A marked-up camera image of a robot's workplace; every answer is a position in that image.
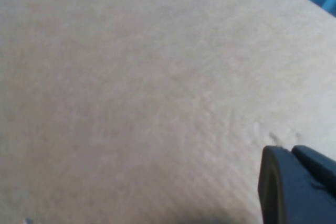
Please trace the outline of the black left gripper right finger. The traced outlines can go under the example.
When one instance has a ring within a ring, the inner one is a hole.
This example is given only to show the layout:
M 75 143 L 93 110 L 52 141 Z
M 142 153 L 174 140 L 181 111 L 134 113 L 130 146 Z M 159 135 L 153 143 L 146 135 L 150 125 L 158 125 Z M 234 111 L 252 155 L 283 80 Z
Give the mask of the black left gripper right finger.
M 335 194 L 335 161 L 304 145 L 296 145 L 291 152 L 312 177 L 329 194 Z

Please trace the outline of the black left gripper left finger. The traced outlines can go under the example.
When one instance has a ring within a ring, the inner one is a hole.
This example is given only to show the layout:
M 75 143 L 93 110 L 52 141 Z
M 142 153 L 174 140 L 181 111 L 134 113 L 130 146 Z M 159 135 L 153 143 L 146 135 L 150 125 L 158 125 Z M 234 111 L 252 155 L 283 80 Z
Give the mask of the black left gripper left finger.
M 263 148 L 258 195 L 264 223 L 335 223 L 335 194 L 280 146 Z

